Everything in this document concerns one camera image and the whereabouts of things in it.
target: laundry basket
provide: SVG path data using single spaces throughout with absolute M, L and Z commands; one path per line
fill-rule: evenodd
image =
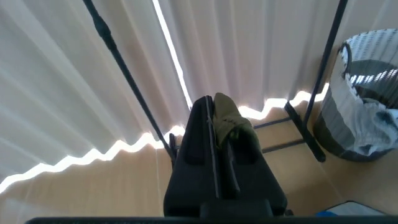
M 398 147 L 398 33 L 374 30 L 346 40 L 313 132 L 330 153 L 374 161 Z

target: white curtain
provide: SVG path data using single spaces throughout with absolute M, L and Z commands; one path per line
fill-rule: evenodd
M 311 91 L 338 0 L 94 4 L 165 134 L 203 95 L 221 91 L 260 113 L 266 99 Z M 395 27 L 397 4 L 350 1 L 336 46 Z M 120 148 L 162 147 L 82 1 L 0 0 L 0 92 L 0 181 L 10 176 L 0 192 Z

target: metal pole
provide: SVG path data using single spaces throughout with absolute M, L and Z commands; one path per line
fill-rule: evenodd
M 140 103 L 145 114 L 147 115 L 151 125 L 154 127 L 156 134 L 158 135 L 159 139 L 162 141 L 167 153 L 169 154 L 169 156 L 172 160 L 172 163 L 174 163 L 176 155 L 170 149 L 169 145 L 166 143 L 166 141 L 162 135 L 162 132 L 160 131 L 154 117 L 152 116 L 152 113 L 150 112 L 150 110 L 147 106 L 147 103 L 145 102 L 144 97 L 141 95 L 141 92 L 139 91 L 136 82 L 132 78 L 129 69 L 127 68 L 126 64 L 124 63 L 124 60 L 123 60 L 123 58 L 116 46 L 116 43 L 113 40 L 113 37 L 111 35 L 111 30 L 109 29 L 108 25 L 106 25 L 103 18 L 98 14 L 93 2 L 91 0 L 83 0 L 83 2 L 85 3 L 88 12 L 90 13 L 90 15 L 93 18 L 95 29 L 97 30 L 99 36 L 101 36 L 102 39 L 104 40 L 108 49 L 111 51 L 115 61 L 118 63 L 120 70 L 122 71 L 124 77 L 126 78 L 131 90 L 134 92 L 135 96 L 137 97 L 138 102 Z
M 329 37 L 328 37 L 328 40 L 327 40 L 326 46 L 325 46 L 325 50 L 323 51 L 321 64 L 320 64 L 319 70 L 318 70 L 317 81 L 315 82 L 315 86 L 313 88 L 310 101 L 308 102 L 307 111 L 305 112 L 302 128 L 307 128 L 308 119 L 310 118 L 311 110 L 313 108 L 313 103 L 315 101 L 315 95 L 318 93 L 319 86 L 321 84 L 322 77 L 325 72 L 328 60 L 329 60 L 331 49 L 333 48 L 333 43 L 335 42 L 338 28 L 340 26 L 341 19 L 343 18 L 344 10 L 346 9 L 347 2 L 348 2 L 348 0 L 340 0 L 340 2 L 338 3 L 335 18 L 331 25 Z

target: floor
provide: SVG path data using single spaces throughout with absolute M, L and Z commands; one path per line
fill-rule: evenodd
M 305 107 L 297 107 L 300 114 Z M 282 109 L 272 109 L 266 121 L 286 116 Z M 291 121 L 256 131 L 262 147 L 300 138 Z M 307 145 L 300 144 L 264 154 L 264 158 L 296 215 L 313 215 L 346 200 L 398 215 L 398 175 L 394 173 L 398 151 L 367 164 L 327 154 L 321 164 Z M 150 146 L 133 154 L 120 152 L 113 161 L 41 174 L 0 195 L 0 223 L 50 216 L 161 216 L 170 174 L 167 153 Z

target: drying rack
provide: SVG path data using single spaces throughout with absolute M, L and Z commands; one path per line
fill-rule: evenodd
M 83 0 L 83 2 L 85 3 L 88 12 L 90 13 L 90 15 L 93 18 L 93 23 L 95 25 L 95 28 L 96 28 L 99 36 L 101 36 L 101 38 L 104 40 L 104 43 L 106 44 L 107 48 L 112 53 L 116 63 L 119 65 L 120 70 L 122 71 L 125 79 L 127 80 L 129 86 L 131 87 L 131 90 L 134 92 L 138 102 L 140 103 L 142 109 L 144 110 L 146 116 L 148 117 L 156 134 L 158 135 L 159 139 L 162 141 L 165 150 L 169 154 L 172 163 L 174 164 L 174 162 L 177 158 L 177 148 L 178 148 L 178 146 L 176 145 L 175 136 L 173 134 L 170 134 L 170 136 L 169 136 L 170 141 L 169 141 L 169 144 L 167 144 L 152 113 L 150 112 L 150 109 L 149 109 L 147 103 L 145 102 L 144 97 L 142 96 L 136 82 L 134 81 L 133 77 L 131 76 L 129 69 L 127 68 L 127 66 L 126 66 L 117 46 L 116 46 L 115 41 L 112 38 L 111 31 L 110 31 L 108 25 L 105 23 L 105 21 L 102 19 L 102 17 L 98 14 L 92 0 Z M 271 122 L 264 123 L 264 124 L 260 124 L 260 125 L 257 125 L 254 127 L 254 129 L 264 128 L 264 127 L 272 126 L 274 124 L 279 124 L 279 123 L 283 123 L 283 122 L 291 120 L 291 121 L 293 121 L 296 128 L 300 131 L 300 134 L 302 135 L 302 139 L 296 139 L 296 140 L 289 141 L 286 143 L 282 143 L 282 144 L 278 144 L 275 146 L 264 148 L 264 149 L 262 149 L 262 153 L 272 152 L 272 151 L 276 151 L 276 150 L 283 149 L 286 147 L 306 143 L 308 145 L 308 147 L 311 149 L 311 151 L 312 151 L 313 155 L 315 156 L 315 158 L 317 159 L 317 161 L 325 162 L 326 155 L 321 150 L 321 148 L 317 144 L 315 138 L 312 136 L 312 134 L 308 130 L 307 124 L 308 124 L 308 119 L 310 118 L 310 115 L 312 112 L 313 104 L 315 101 L 315 95 L 319 91 L 319 87 L 322 82 L 323 74 L 326 70 L 326 65 L 328 63 L 328 60 L 329 60 L 329 57 L 330 57 L 330 54 L 331 54 L 331 51 L 333 48 L 333 44 L 335 42 L 336 35 L 337 35 L 338 29 L 340 27 L 341 19 L 343 18 L 343 14 L 344 14 L 347 2 L 348 2 L 348 0 L 340 0 L 339 1 L 338 7 L 336 10 L 336 14 L 335 14 L 335 18 L 331 25 L 328 40 L 326 42 L 325 50 L 323 51 L 322 60 L 320 62 L 320 66 L 318 69 L 317 80 L 315 82 L 315 86 L 313 87 L 311 98 L 310 98 L 310 101 L 308 102 L 307 110 L 304 114 L 304 119 L 303 120 L 301 119 L 300 115 L 296 112 L 296 110 L 293 108 L 293 106 L 288 101 L 286 103 L 284 109 L 286 110 L 289 117 L 282 118 L 282 119 L 279 119 L 276 121 L 271 121 Z

